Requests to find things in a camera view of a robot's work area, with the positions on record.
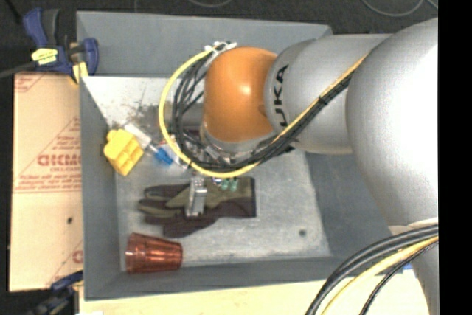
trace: copper cup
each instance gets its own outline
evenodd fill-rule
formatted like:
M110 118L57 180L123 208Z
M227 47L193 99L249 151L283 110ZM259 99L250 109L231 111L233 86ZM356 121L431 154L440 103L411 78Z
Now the copper cup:
M134 232L126 248L126 271L147 273L176 270L182 264L182 256L180 243Z

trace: yellow block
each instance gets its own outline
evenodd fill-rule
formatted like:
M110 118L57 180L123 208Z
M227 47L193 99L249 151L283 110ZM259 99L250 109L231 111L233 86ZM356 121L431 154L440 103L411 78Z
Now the yellow block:
M103 148L103 153L115 171L123 176L128 175L144 154L135 136L124 129L118 129L109 131L106 139L108 143Z

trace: blue object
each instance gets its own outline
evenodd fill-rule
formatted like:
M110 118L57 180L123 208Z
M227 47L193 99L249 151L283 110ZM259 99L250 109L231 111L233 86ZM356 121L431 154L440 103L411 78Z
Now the blue object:
M58 13L59 10L43 11L42 8L34 8L23 17L23 26L38 49L49 47L58 51L55 60L50 63L40 65L39 62L35 62L35 70L62 72L74 78L73 66L75 63L69 60L66 50L63 46L57 45L55 39ZM99 61L97 40L94 38L84 39L79 51L85 52L88 73L93 75L97 71Z
M51 291L61 291L67 289L70 285L74 285L83 280L83 271L77 271L68 276L61 278L51 285Z
M166 165L171 165L174 162L164 148L158 148L154 156Z

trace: cardboard sheet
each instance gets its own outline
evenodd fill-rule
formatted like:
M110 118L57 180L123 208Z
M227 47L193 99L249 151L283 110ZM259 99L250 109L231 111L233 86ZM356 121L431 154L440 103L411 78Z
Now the cardboard sheet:
M10 290L48 288L82 269L78 85L15 76Z

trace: brown glove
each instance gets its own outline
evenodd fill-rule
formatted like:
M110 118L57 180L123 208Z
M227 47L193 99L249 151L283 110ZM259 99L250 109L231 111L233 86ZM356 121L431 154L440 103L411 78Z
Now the brown glove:
M224 185L205 179L207 189L204 212L187 217L190 184L159 185L145 189L139 210L148 224L163 226L166 238L182 238L214 224L219 218L247 218L256 216L254 179L243 177L224 189Z

